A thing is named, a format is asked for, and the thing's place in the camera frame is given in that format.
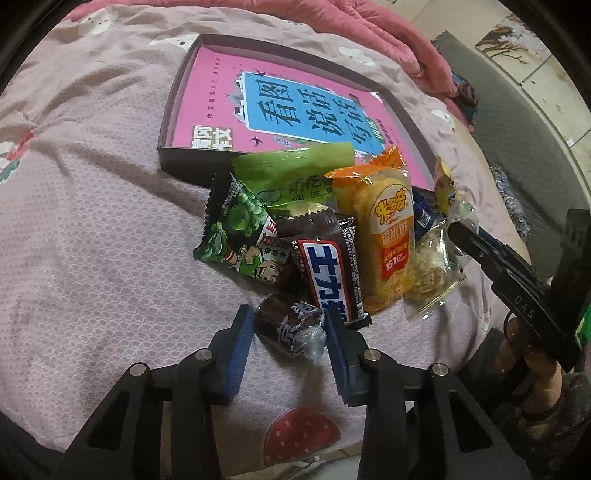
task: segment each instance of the pink book cover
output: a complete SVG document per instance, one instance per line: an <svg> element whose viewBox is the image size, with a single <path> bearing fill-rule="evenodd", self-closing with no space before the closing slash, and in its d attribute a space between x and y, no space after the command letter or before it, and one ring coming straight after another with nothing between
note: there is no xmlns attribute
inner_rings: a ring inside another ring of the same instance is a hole
<svg viewBox="0 0 591 480"><path fill-rule="evenodd" d="M170 146L255 153L341 141L353 144L356 163L397 145L413 185L433 189L410 136L377 93L206 46L191 68Z"/></svg>

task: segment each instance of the green snack package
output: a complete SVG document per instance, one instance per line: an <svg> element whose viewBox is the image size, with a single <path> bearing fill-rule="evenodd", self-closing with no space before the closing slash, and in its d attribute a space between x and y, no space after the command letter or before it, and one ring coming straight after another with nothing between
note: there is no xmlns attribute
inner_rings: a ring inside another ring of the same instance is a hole
<svg viewBox="0 0 591 480"><path fill-rule="evenodd" d="M355 149L350 142L313 144L241 155L232 164L236 177L267 206L296 200L323 203L332 194L332 182L323 175L355 165Z"/></svg>
<svg viewBox="0 0 591 480"><path fill-rule="evenodd" d="M289 248L279 245L275 222L263 202L231 173L218 175L193 258L222 262L243 275L281 284L291 274L289 254Z"/></svg>

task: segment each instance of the black and green snack bag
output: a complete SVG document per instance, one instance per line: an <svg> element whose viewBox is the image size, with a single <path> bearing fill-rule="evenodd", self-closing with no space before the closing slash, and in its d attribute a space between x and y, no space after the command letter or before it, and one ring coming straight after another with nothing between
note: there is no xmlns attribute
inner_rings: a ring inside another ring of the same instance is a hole
<svg viewBox="0 0 591 480"><path fill-rule="evenodd" d="M193 257L280 285L291 274L289 255L263 202L231 173L217 175L207 201L203 239Z"/></svg>

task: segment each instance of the person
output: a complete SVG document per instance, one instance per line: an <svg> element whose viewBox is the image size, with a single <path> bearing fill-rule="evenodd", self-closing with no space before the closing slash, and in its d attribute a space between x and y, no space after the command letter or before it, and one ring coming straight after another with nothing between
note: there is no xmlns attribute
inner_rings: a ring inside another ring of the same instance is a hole
<svg viewBox="0 0 591 480"><path fill-rule="evenodd" d="M500 430L530 469L533 480L550 480L569 461L569 455L591 421L591 386L584 372L564 373L556 360L541 348L527 346L516 353L512 338L518 324L507 324L495 364L500 373L509 371L520 355L538 375L520 407L502 421Z"/></svg>

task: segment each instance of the silver screw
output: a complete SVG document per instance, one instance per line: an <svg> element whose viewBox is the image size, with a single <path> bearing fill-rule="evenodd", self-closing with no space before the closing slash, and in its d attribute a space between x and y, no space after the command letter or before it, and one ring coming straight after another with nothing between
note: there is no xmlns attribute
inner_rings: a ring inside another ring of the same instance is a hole
<svg viewBox="0 0 591 480"><path fill-rule="evenodd" d="M207 362L211 357L213 357L213 352L209 348L202 348L195 352L195 358L200 362Z"/></svg>
<svg viewBox="0 0 591 480"><path fill-rule="evenodd" d="M433 364L431 365L431 371L438 377L445 377L449 373L449 369L445 364Z"/></svg>
<svg viewBox="0 0 591 480"><path fill-rule="evenodd" d="M143 375L146 371L146 366L144 364L133 364L129 369L129 373L132 374L134 377L139 377Z"/></svg>
<svg viewBox="0 0 591 480"><path fill-rule="evenodd" d="M375 348L367 349L365 352L363 352L363 356L370 362L377 362L380 358L382 358L380 351L376 350Z"/></svg>

